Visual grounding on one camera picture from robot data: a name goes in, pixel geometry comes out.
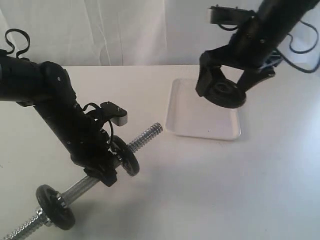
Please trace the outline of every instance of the white curtain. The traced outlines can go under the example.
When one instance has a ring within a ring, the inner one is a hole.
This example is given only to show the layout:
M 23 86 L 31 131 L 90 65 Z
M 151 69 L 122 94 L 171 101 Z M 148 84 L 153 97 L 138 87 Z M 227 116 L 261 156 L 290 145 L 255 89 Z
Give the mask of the white curtain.
M 257 10 L 261 1 L 2 0 L 0 48 L 9 49 L 4 39 L 6 30 L 19 28 L 31 38 L 30 50 L 24 56 L 37 63 L 198 64 L 203 51 L 225 45 L 231 36 L 230 32 L 206 23 L 207 8 L 220 4 Z M 308 13 L 306 18 L 320 27 L 317 12 Z M 297 48 L 311 45 L 314 40 L 314 34 L 305 26 L 297 26 L 294 35 Z M 19 49 L 26 46 L 19 34 L 13 33 L 11 37 Z M 281 46 L 284 52 L 287 46 Z M 312 64 L 317 57 L 293 58 Z

